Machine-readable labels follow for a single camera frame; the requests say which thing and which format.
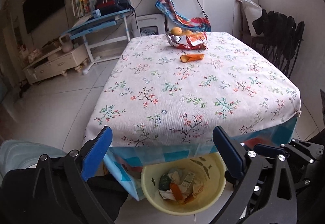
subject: floral pattern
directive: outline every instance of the floral pattern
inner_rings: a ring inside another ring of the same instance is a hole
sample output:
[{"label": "floral pattern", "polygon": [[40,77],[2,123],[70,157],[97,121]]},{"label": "floral pattern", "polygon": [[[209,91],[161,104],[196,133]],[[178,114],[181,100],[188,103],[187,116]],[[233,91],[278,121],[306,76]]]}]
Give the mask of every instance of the floral pattern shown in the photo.
[{"label": "floral pattern", "polygon": [[[84,140],[107,125],[114,132],[112,146],[212,144],[217,125],[238,136],[299,115],[298,88],[270,62],[227,33],[207,36],[208,50],[201,51],[173,48],[165,35],[131,39]],[[204,53],[204,59],[180,61],[193,53]]]}]

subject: table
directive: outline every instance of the table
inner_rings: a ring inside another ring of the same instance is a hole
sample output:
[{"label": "table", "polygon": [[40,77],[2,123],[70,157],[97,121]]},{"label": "table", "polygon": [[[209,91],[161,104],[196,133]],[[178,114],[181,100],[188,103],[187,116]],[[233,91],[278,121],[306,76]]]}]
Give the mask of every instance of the table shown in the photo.
[{"label": "table", "polygon": [[[133,183],[128,191],[135,198],[141,190],[130,170],[217,151],[215,126],[248,144],[291,138],[301,113],[298,88],[230,34],[207,36],[203,51],[173,48],[166,35],[133,38],[97,101],[84,142],[104,125],[112,128],[104,161],[125,188]],[[184,53],[205,57],[182,63]]]},{"label": "table", "polygon": [[[93,55],[91,53],[91,49],[98,47],[98,46],[105,45],[105,44],[115,43],[115,42],[119,42],[119,41],[123,41],[123,40],[128,40],[128,42],[129,42],[130,41],[130,33],[129,33],[129,29],[127,27],[126,16],[129,15],[130,13],[131,13],[131,10],[128,9],[128,10],[124,10],[124,11],[120,11],[120,12],[116,12],[116,13],[112,13],[112,14],[103,15],[98,18],[91,19],[83,24],[80,24],[80,25],[73,27],[73,28],[69,29],[68,31],[62,33],[62,35],[68,33],[70,35],[71,40],[82,36],[84,44],[87,49],[88,57],[90,60],[90,64],[88,65],[88,67],[82,70],[82,73],[84,75],[86,75],[89,72],[89,69],[95,63],[100,63],[100,62],[109,61],[109,60],[119,58],[119,56],[111,56],[111,57],[97,57],[94,59]],[[111,38],[108,40],[104,40],[102,42],[94,43],[92,45],[88,44],[88,41],[86,38],[87,34],[102,30],[107,27],[111,27],[113,25],[117,25],[122,22],[124,22],[126,35],[116,37],[116,38]]]}]

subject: black flat screen tv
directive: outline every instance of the black flat screen tv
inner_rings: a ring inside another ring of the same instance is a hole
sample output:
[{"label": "black flat screen tv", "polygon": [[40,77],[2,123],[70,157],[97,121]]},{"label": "black flat screen tv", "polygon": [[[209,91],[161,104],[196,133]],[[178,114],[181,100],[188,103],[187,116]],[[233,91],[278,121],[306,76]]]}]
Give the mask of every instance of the black flat screen tv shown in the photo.
[{"label": "black flat screen tv", "polygon": [[65,6],[64,0],[26,0],[22,5],[27,33]]}]

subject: black bag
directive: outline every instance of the black bag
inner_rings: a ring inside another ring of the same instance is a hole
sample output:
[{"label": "black bag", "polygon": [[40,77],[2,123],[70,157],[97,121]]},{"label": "black bag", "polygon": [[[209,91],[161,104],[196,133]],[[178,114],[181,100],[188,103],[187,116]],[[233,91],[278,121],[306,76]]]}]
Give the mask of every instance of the black bag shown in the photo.
[{"label": "black bag", "polygon": [[130,0],[97,0],[95,9],[99,9],[101,15],[111,14],[127,9],[133,9]]}]

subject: metal bolt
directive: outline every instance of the metal bolt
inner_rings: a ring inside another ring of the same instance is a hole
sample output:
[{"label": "metal bolt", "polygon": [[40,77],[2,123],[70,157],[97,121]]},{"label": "metal bolt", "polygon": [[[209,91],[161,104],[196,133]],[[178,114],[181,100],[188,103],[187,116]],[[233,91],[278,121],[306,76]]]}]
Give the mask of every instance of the metal bolt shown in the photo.
[{"label": "metal bolt", "polygon": [[78,150],[72,150],[70,151],[69,155],[72,157],[76,157],[79,154]]},{"label": "metal bolt", "polygon": [[252,157],[252,158],[256,156],[256,153],[254,151],[248,151],[247,154],[249,157]]},{"label": "metal bolt", "polygon": [[280,154],[279,156],[278,156],[278,158],[279,158],[279,160],[280,161],[285,161],[285,156],[284,155],[282,155],[282,154]]},{"label": "metal bolt", "polygon": [[47,154],[42,154],[41,157],[40,157],[40,160],[45,161],[47,158],[48,158]]}]

